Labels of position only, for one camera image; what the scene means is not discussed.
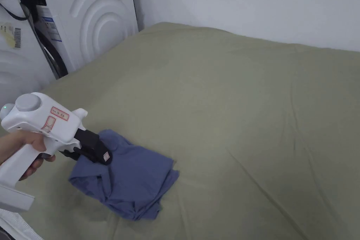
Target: bed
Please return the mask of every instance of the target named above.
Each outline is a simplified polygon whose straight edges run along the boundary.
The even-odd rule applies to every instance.
[[[131,222],[58,154],[17,186],[44,239],[360,238],[358,52],[162,23],[43,92],[180,171],[158,218]]]

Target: white wall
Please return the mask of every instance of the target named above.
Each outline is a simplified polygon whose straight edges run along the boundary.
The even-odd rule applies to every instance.
[[[161,21],[360,51],[360,0],[135,0],[139,28]]]

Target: washing machine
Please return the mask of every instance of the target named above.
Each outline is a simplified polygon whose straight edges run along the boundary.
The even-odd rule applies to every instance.
[[[56,79],[20,0],[0,0],[0,107]]]
[[[51,40],[69,73],[138,32],[133,0],[37,2],[36,27]]]

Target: red label sticker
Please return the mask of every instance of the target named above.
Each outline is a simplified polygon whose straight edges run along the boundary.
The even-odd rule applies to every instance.
[[[50,113],[52,113],[53,115],[56,115],[57,117],[60,117],[61,119],[68,121],[69,120],[69,115],[66,114],[64,111],[59,110],[56,107],[52,107]]]
[[[42,127],[42,130],[46,133],[49,133],[55,124],[56,119],[52,116],[49,116],[46,120],[45,125]]]

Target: finger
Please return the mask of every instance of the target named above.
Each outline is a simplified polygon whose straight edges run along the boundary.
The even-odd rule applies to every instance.
[[[44,162],[43,159],[37,159],[30,165],[30,167],[33,169],[38,169],[43,164],[43,162]]]
[[[44,144],[44,137],[40,133],[22,131],[21,137],[24,144],[32,145],[32,147],[39,152],[46,151],[46,147]]]
[[[28,169],[26,170],[25,174],[24,174],[19,180],[21,181],[21,180],[27,179],[29,176],[31,176],[32,174],[34,174],[35,171],[36,171],[36,169],[28,168]]]
[[[56,160],[56,156],[55,155],[50,156],[49,158],[46,158],[45,160],[48,162],[54,162]]]

